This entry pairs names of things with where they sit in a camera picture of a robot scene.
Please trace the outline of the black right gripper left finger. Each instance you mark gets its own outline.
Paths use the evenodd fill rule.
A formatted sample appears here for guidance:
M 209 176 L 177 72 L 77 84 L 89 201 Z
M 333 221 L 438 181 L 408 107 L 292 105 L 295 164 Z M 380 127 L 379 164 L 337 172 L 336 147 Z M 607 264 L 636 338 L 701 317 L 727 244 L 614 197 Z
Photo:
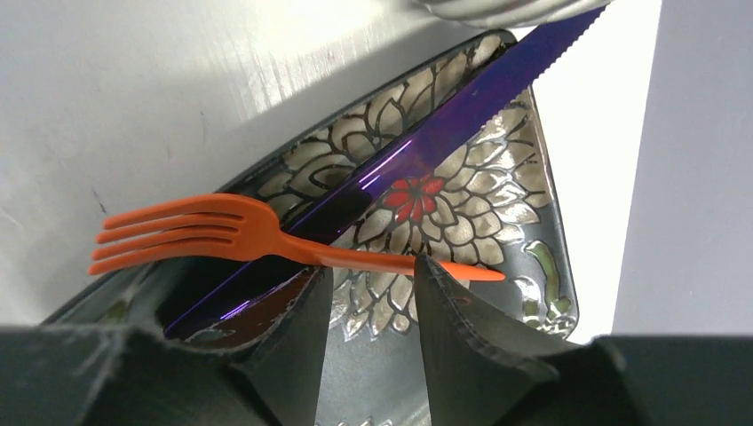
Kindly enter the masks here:
M 309 268 L 253 345 L 198 350 L 132 326 L 1 330 L 4 425 L 312 425 L 333 285 Z

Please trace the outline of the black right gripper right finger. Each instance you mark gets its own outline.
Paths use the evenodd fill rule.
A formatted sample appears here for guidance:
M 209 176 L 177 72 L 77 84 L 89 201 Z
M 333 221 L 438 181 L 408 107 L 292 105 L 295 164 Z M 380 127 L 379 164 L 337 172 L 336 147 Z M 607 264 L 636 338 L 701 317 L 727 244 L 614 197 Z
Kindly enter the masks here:
M 435 425 L 749 425 L 752 340 L 606 335 L 585 345 L 479 299 L 428 256 L 415 262 Z

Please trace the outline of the black floral square plate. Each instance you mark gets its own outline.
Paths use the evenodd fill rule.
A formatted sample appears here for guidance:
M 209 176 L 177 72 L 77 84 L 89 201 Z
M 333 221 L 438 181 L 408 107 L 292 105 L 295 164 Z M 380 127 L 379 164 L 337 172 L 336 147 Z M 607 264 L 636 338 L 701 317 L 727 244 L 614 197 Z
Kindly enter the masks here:
M 503 272 L 480 298 L 546 334 L 568 337 L 575 284 L 534 93 L 525 89 L 452 153 L 365 197 L 351 218 L 303 219 L 364 162 L 437 109 L 516 40 L 488 31 L 441 53 L 282 145 L 224 186 L 267 202 L 291 233 L 340 226 L 337 246 Z M 270 354 L 313 342 L 285 372 L 294 391 L 269 405 L 284 425 L 426 425 L 414 281 L 390 272 L 317 272 L 275 257 L 270 272 L 198 258 L 96 280 L 53 323 L 139 324 L 200 349 Z

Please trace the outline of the orange plastic fork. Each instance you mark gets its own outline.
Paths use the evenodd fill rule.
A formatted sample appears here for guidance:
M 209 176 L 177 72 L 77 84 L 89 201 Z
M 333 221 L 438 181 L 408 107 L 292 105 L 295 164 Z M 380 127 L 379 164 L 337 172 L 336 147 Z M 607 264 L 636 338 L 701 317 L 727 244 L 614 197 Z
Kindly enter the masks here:
M 264 202 L 206 193 L 105 219 L 89 274 L 183 256 L 250 262 L 274 255 L 306 265 L 411 275 L 412 256 L 331 247 L 285 233 Z

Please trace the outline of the blue plastic knife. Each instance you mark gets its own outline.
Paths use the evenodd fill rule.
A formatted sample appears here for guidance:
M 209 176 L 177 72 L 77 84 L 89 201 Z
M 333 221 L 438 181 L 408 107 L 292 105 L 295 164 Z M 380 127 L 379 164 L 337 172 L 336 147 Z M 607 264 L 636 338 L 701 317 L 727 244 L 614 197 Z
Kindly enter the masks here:
M 483 62 L 459 90 L 426 118 L 412 125 L 364 164 L 285 221 L 284 231 L 330 244 L 396 183 L 419 179 L 440 165 L 482 123 L 550 67 L 604 11 L 546 23 L 500 56 Z M 280 256 L 241 264 L 221 259 L 193 263 L 180 282 L 186 300 L 164 305 L 160 321 L 169 339 L 186 340 L 276 292 L 304 269 Z

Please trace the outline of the grey ribbed mug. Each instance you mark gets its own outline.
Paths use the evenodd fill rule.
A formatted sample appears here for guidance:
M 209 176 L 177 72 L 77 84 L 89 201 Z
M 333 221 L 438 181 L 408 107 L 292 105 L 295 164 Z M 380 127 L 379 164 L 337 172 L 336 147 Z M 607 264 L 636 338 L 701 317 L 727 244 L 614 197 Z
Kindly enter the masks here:
M 418 0 L 431 15 L 473 28 L 526 28 L 565 20 L 610 0 Z

